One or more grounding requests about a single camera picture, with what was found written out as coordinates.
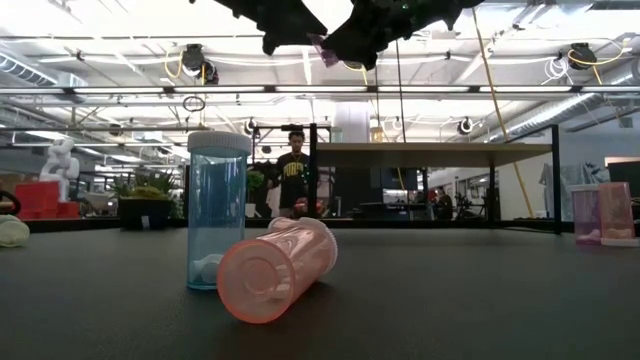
white statue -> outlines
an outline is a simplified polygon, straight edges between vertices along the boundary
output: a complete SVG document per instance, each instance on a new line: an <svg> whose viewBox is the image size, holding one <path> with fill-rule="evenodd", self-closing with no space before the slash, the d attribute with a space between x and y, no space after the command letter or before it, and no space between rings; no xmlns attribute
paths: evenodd
<svg viewBox="0 0 640 360"><path fill-rule="evenodd" d="M80 175L78 159L71 157L71 149L75 143L71 139L56 140L47 150L49 158L40 171L40 181L57 181L60 189L58 202L67 202L69 195L69 179L77 179Z"/></svg>

pink container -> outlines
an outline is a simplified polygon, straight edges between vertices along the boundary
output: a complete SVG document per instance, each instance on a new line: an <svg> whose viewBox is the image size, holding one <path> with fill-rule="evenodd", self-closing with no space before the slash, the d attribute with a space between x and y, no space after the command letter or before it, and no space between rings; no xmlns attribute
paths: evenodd
<svg viewBox="0 0 640 360"><path fill-rule="evenodd" d="M236 318L268 323L331 271L337 258L336 240L322 222L277 218L267 234L227 251L218 269L218 293Z"/></svg>
<svg viewBox="0 0 640 360"><path fill-rule="evenodd" d="M628 183L599 185L602 245L638 246L633 226L631 193Z"/></svg>
<svg viewBox="0 0 640 360"><path fill-rule="evenodd" d="M600 245L602 233L598 189L597 184L570 188L576 244Z"/></svg>

blue plastic bottle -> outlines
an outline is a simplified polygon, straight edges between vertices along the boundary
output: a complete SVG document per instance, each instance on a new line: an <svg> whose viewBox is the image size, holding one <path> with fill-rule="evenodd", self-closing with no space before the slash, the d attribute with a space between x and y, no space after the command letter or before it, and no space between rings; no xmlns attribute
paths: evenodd
<svg viewBox="0 0 640 360"><path fill-rule="evenodd" d="M247 156L251 140L228 132L189 135L187 286L216 288L224 253L244 239Z"/></svg>

potted plant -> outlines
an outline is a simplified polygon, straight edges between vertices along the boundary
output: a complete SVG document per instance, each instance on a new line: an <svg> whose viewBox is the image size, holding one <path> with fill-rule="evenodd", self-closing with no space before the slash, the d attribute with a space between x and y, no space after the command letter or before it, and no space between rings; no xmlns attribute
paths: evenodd
<svg viewBox="0 0 640 360"><path fill-rule="evenodd" d="M253 202L254 192L264 182L264 174L260 171L247 172L247 203L244 206L244 214L248 218L256 215L256 204Z"/></svg>
<svg viewBox="0 0 640 360"><path fill-rule="evenodd" d="M118 217L125 229L163 229L169 222L173 201L169 191L174 188L170 173L138 173L131 187L116 179L112 190L118 197Z"/></svg>

black tabletop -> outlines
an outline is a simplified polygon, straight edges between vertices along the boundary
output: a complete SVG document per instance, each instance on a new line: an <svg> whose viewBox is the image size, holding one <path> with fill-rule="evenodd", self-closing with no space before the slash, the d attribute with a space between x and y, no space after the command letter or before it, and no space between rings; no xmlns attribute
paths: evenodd
<svg viewBox="0 0 640 360"><path fill-rule="evenodd" d="M0 250L0 359L640 358L638 250L509 231L335 233L335 269L262 326L186 289L186 230L33 235Z"/></svg>

